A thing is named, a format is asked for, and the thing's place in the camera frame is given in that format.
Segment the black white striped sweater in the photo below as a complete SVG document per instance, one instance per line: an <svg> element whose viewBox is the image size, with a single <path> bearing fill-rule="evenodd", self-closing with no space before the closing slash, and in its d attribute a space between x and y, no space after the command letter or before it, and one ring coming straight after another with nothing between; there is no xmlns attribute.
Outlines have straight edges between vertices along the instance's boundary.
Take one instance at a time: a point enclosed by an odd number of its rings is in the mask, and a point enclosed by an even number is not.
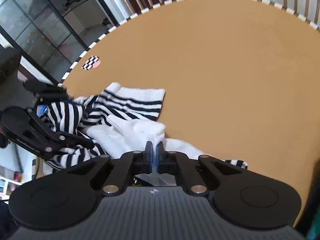
<svg viewBox="0 0 320 240"><path fill-rule="evenodd" d="M94 142L92 149L81 145L62 148L46 164L61 170L103 154L118 159L123 153L143 150L148 141L197 159L201 150L165 137L165 125L157 121L164 96L164 89L126 88L113 82L98 95L38 105L39 117L54 132Z"/></svg>

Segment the checkered marker sticker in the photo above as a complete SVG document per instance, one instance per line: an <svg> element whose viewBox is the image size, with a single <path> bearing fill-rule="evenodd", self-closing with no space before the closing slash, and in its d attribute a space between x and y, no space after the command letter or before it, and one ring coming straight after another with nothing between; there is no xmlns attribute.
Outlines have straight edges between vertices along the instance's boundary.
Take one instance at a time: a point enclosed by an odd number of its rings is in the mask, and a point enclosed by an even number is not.
<svg viewBox="0 0 320 240"><path fill-rule="evenodd" d="M82 66L82 69L84 70L90 70L92 68L96 68L99 66L100 64L100 59L98 56L91 56L86 62L85 64Z"/></svg>

